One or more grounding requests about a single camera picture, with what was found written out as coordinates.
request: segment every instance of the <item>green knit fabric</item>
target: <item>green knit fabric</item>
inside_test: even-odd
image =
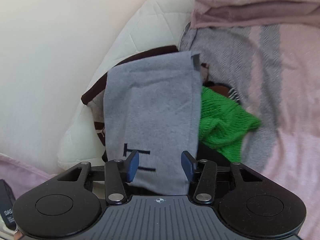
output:
[[[231,162],[241,161],[241,144],[248,130],[260,120],[238,103],[210,88],[202,87],[199,140],[222,153]]]

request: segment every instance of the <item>gray cloth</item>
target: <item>gray cloth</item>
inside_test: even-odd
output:
[[[108,72],[104,94],[109,160],[140,152],[133,186],[183,195],[181,153],[196,156],[201,110],[199,55],[190,51],[125,63]]]
[[[257,45],[251,40],[251,27],[190,29],[188,25],[180,42],[180,50],[201,53],[201,62],[209,66],[205,80],[235,88],[245,109],[251,104],[249,86],[253,56],[259,57],[262,84],[257,104],[261,126],[246,137],[241,156],[242,162],[256,171],[263,170],[275,145],[281,92],[279,25],[259,28]]]

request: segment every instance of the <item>purple fabric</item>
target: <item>purple fabric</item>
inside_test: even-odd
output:
[[[0,153],[0,179],[12,188],[16,199],[53,176]]]

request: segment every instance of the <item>black device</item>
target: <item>black device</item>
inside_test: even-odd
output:
[[[15,198],[11,187],[3,180],[0,179],[0,215],[7,228],[16,230],[16,223],[12,215],[12,207]]]
[[[128,195],[138,165],[136,150],[104,166],[82,162],[25,193],[13,207],[23,240],[300,239],[302,200],[242,163],[220,167],[184,151],[183,196]],[[105,181],[105,199],[93,181]]]

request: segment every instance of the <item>dark brown trim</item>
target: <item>dark brown trim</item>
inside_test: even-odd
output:
[[[116,66],[128,63],[130,61],[138,60],[138,59],[143,59],[146,57],[153,57],[153,56],[159,56],[159,55],[164,55],[164,54],[169,54],[169,53],[174,53],[178,52],[178,48],[175,45],[171,46],[164,46],[164,47],[159,47],[155,49],[150,49],[135,55],[132,55],[121,62],[119,62]],[[81,101],[84,105],[87,105],[90,101],[92,101],[100,92],[102,92],[104,89],[106,89],[107,85],[107,77],[108,73],[105,73],[99,80],[86,92],[82,95]]]

